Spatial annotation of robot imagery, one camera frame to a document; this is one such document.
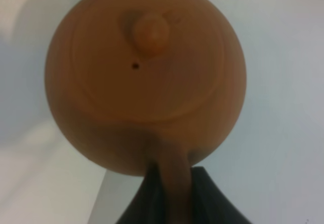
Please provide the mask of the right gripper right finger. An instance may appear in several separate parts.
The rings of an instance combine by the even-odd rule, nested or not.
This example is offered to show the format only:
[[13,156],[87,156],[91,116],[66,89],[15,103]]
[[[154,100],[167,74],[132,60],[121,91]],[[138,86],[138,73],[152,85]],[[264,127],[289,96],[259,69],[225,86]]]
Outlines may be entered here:
[[193,223],[251,223],[219,190],[204,167],[193,167],[191,175]]

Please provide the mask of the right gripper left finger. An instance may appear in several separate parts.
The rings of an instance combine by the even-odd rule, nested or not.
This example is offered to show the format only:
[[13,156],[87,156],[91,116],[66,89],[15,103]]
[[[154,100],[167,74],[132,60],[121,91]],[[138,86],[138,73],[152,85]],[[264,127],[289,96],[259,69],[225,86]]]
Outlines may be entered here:
[[159,170],[150,167],[131,203],[117,224],[165,224],[165,195]]

